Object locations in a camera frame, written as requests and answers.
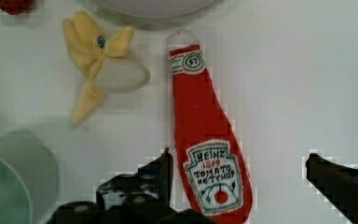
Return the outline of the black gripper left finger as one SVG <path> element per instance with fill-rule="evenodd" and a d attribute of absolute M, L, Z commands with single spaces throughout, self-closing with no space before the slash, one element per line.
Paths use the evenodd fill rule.
<path fill-rule="evenodd" d="M 104 211 L 125 215 L 171 215 L 173 157 L 168 147 L 134 174 L 116 175 L 96 190 L 96 203 Z"/>

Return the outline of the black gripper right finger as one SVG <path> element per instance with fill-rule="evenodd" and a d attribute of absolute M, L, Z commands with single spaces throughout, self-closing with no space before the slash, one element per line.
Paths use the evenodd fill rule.
<path fill-rule="evenodd" d="M 306 178 L 352 224 L 358 224 L 358 169 L 328 161 L 316 153 L 306 160 Z"/>

